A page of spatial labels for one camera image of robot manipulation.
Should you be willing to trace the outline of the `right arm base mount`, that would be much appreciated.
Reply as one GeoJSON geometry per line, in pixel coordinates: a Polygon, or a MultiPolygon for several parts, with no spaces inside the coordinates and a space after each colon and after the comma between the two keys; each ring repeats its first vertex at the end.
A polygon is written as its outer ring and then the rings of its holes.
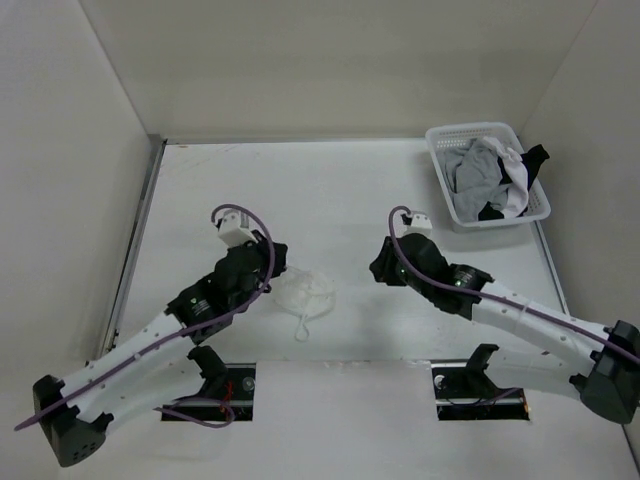
{"type": "Polygon", "coordinates": [[[469,359],[431,363],[440,421],[530,420],[524,390],[499,388],[486,375],[498,350],[497,345],[480,344],[469,359]]]}

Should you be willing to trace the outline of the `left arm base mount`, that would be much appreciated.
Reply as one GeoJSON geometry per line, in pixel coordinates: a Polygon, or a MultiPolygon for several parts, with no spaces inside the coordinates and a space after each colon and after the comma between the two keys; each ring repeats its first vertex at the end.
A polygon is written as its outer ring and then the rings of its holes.
{"type": "Polygon", "coordinates": [[[160,407],[163,422],[190,422],[218,429],[253,420],[255,364],[224,363],[210,346],[195,347],[188,358],[200,368],[202,385],[197,393],[160,407]]]}

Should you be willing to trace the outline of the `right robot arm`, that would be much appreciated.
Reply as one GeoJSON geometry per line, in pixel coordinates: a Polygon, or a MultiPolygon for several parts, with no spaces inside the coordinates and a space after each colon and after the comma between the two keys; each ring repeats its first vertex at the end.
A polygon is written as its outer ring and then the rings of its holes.
{"type": "Polygon", "coordinates": [[[376,282],[410,287],[437,309],[487,325],[538,348],[527,354],[497,343],[479,345],[464,384],[483,396],[519,387],[565,396],[612,423],[629,424],[639,408],[639,330],[548,309],[470,265],[448,262],[419,233],[385,238],[369,269],[376,282]]]}

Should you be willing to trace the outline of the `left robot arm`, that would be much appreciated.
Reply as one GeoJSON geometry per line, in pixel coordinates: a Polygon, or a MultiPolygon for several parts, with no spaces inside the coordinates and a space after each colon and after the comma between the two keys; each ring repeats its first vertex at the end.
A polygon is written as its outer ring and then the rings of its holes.
{"type": "Polygon", "coordinates": [[[109,434],[165,404],[221,393],[227,367],[206,340],[232,324],[286,269],[288,247],[262,236],[228,249],[147,326],[97,361],[32,386],[33,422],[62,468],[93,455],[109,434]]]}

